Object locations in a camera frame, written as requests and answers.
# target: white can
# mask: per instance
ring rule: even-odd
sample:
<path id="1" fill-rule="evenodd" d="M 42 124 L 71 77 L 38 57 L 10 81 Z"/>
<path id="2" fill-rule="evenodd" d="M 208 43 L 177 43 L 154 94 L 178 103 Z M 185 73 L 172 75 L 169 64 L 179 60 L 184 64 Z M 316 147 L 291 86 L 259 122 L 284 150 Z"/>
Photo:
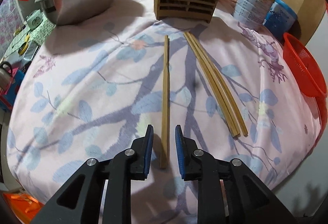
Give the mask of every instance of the white can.
<path id="1" fill-rule="evenodd" d="M 233 17 L 249 29 L 258 30 L 274 0 L 237 0 Z"/>

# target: bird pattern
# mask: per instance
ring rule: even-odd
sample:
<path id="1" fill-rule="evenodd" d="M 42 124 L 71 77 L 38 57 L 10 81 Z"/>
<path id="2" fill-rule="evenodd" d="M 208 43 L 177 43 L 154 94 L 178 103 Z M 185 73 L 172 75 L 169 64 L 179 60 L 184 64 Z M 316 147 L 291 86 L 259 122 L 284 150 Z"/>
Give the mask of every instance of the bird pattern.
<path id="1" fill-rule="evenodd" d="M 240 25 L 240 22 L 238 22 L 238 27 L 242 29 L 242 35 L 247 38 L 254 46 L 257 48 L 260 48 L 265 55 L 267 55 L 270 59 L 271 62 L 268 62 L 265 59 L 261 59 L 259 61 L 260 67 L 264 67 L 264 63 L 268 64 L 268 70 L 270 72 L 270 75 L 272 77 L 273 82 L 275 82 L 276 79 L 278 79 L 278 83 L 281 81 L 286 81 L 287 77 L 285 74 L 282 73 L 282 70 L 284 69 L 284 66 L 279 64 L 279 54 L 278 51 L 276 50 L 275 47 L 277 47 L 275 42 L 269 43 L 266 41 L 265 44 L 259 42 L 254 35 L 254 33 L 248 29 L 248 28 L 243 28 Z"/>
<path id="2" fill-rule="evenodd" d="M 40 55 L 40 58 L 45 62 L 34 74 L 33 78 L 37 78 L 42 74 L 52 70 L 54 66 L 56 66 L 56 62 L 54 61 L 53 57 L 48 57 L 45 55 Z"/>

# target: wooden chopstick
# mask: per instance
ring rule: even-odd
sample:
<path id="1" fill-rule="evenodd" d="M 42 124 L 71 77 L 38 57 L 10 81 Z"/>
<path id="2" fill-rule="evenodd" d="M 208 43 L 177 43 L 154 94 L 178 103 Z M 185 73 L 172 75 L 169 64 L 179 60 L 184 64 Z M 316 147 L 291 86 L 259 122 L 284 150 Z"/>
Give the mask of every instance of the wooden chopstick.
<path id="1" fill-rule="evenodd" d="M 166 35 L 164 38 L 164 63 L 163 63 L 163 97 L 162 97 L 162 148 L 160 156 L 160 168 L 164 169 L 167 166 L 168 160 L 168 138 L 170 133 L 170 103 L 169 103 L 169 93 L 170 93 L 170 39 Z"/>
<path id="2" fill-rule="evenodd" d="M 200 52 L 204 55 L 205 59 L 209 62 L 212 70 L 214 71 L 217 79 L 219 80 L 219 83 L 220 85 L 222 86 L 223 90 L 224 90 L 224 93 L 226 94 L 227 96 L 227 99 L 232 107 L 232 110 L 234 112 L 234 114 L 236 115 L 237 117 L 237 121 L 238 121 L 238 124 L 241 128 L 241 131 L 243 133 L 244 136 L 247 136 L 248 135 L 248 131 L 247 131 L 247 127 L 245 125 L 245 122 L 244 122 L 244 119 L 242 118 L 241 116 L 241 113 L 239 111 L 239 108 L 236 104 L 236 101 L 234 100 L 234 98 L 232 97 L 232 94 L 229 90 L 229 88 L 227 87 L 227 84 L 226 82 L 224 81 L 221 73 L 219 72 L 219 70 L 217 69 L 217 67 L 214 66 L 213 62 L 210 60 L 208 54 L 206 53 L 206 51 L 204 50 L 203 46 L 199 43 L 199 41 L 196 39 L 196 37 L 193 35 L 193 34 L 190 34 L 191 38 L 196 42 L 197 46 L 198 46 L 198 49 L 200 50 Z"/>
<path id="3" fill-rule="evenodd" d="M 188 44 L 190 45 L 191 49 L 193 50 L 203 72 L 206 75 L 206 78 L 211 86 L 211 89 L 214 93 L 214 96 L 219 103 L 219 106 L 222 110 L 222 113 L 224 115 L 224 118 L 227 121 L 228 128 L 230 130 L 230 133 L 232 136 L 237 136 L 240 134 L 239 127 L 238 125 L 235 125 L 235 122 L 233 121 L 233 115 L 231 116 L 229 109 L 227 107 L 227 104 L 225 103 L 224 97 L 224 92 L 221 88 L 221 85 L 218 82 L 218 79 L 216 78 L 216 75 L 214 74 L 214 71 L 211 69 L 210 64 L 208 64 L 208 61 L 204 58 L 202 58 L 201 53 L 197 50 L 197 44 L 196 42 L 192 39 L 191 34 L 189 32 L 185 32 L 184 37 L 186 38 Z"/>

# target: blue container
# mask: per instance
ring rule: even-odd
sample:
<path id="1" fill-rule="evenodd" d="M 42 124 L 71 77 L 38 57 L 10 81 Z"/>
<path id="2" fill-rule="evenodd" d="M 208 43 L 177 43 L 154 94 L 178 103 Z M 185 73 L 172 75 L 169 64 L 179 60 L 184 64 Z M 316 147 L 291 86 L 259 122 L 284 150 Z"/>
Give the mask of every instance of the blue container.
<path id="1" fill-rule="evenodd" d="M 276 0 L 265 18 L 263 24 L 277 38 L 282 40 L 283 34 L 288 32 L 297 14 L 282 0 Z"/>

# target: green patterned cloth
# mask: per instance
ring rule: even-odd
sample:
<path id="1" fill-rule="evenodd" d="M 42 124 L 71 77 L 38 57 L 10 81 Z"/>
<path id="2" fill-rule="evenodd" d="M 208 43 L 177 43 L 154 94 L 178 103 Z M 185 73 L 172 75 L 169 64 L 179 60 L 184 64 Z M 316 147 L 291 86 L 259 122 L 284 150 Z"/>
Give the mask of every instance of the green patterned cloth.
<path id="1" fill-rule="evenodd" d="M 52 30 L 55 28 L 55 25 L 49 21 L 49 19 L 42 13 L 43 19 L 41 24 L 34 30 L 30 30 L 28 25 L 14 37 L 10 43 L 7 51 L 4 54 L 4 58 L 7 58 L 10 54 L 17 51 L 22 44 L 27 34 L 30 34 L 30 41 L 36 42 L 38 45 L 42 45 L 45 39 L 51 34 Z"/>

